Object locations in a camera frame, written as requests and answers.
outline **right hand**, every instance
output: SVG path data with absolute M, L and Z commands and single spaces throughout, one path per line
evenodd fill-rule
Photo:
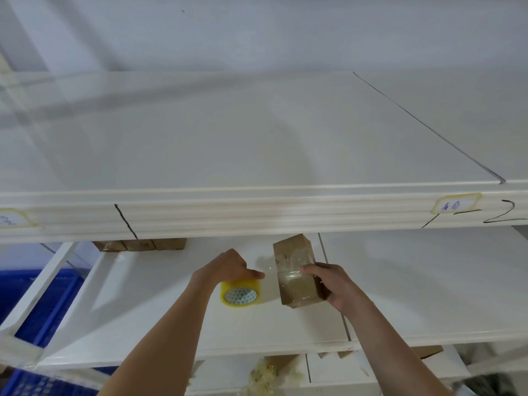
M 353 298 L 359 288 L 342 266 L 317 262 L 301 266 L 300 272 L 321 278 L 323 284 L 331 292 L 326 301 L 340 313 L 345 314 L 352 308 Z

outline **paper label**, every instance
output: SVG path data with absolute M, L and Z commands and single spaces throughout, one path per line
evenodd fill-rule
M 0 208 L 0 229 L 29 228 L 35 226 L 22 211 Z
M 482 193 L 455 194 L 436 201 L 431 214 L 453 214 L 476 209 Z

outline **tape roll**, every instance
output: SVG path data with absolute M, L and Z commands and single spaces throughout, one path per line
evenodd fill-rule
M 257 279 L 241 279 L 233 282 L 222 282 L 220 299 L 230 307 L 247 307 L 260 299 L 260 281 Z

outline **cardboard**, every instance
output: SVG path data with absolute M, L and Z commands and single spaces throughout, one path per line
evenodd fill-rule
M 121 240 L 111 240 L 102 242 L 92 242 L 99 251 L 105 252 L 120 252 L 126 251 L 127 248 Z
M 283 305 L 297 308 L 326 299 L 321 279 L 299 272 L 300 266 L 315 263 L 312 244 L 306 236 L 300 234 L 281 240 L 274 243 L 273 250 Z
M 442 346 L 438 345 L 411 347 L 411 350 L 421 359 L 426 359 L 444 351 Z
M 128 251 L 148 251 L 155 250 L 152 240 L 123 240 L 122 241 Z
M 183 250 L 187 238 L 152 239 L 156 250 Z

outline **small cardboard package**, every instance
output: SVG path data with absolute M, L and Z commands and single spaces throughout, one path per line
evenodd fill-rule
M 283 305 L 297 308 L 326 299 L 321 279 L 299 271 L 300 266 L 315 263 L 312 244 L 306 236 L 300 234 L 281 240 L 274 243 L 273 250 Z
M 435 354 L 438 354 L 440 352 L 443 352 L 444 349 L 442 346 L 434 345 L 434 346 L 416 346 L 411 347 L 411 350 L 421 359 L 426 359 L 427 357 L 431 357 Z

